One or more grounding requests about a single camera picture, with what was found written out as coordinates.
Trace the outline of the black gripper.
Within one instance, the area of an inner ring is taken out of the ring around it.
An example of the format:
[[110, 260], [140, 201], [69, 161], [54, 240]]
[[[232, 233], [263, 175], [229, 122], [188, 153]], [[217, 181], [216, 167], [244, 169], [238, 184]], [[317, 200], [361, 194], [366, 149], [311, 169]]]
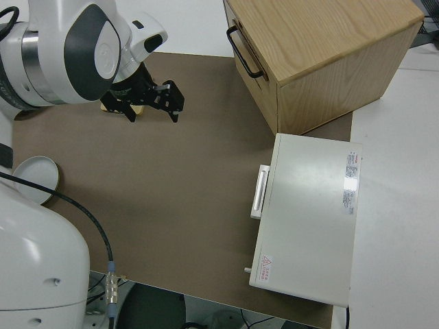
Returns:
[[127, 79], [112, 84], [111, 92], [105, 93], [100, 101], [106, 112], [122, 113], [130, 122], [134, 123], [137, 114], [130, 103], [147, 103], [151, 91], [151, 107], [165, 111], [172, 122], [177, 123], [179, 114], [183, 111], [184, 96], [172, 80], [155, 86], [152, 76], [144, 64], [141, 64]]

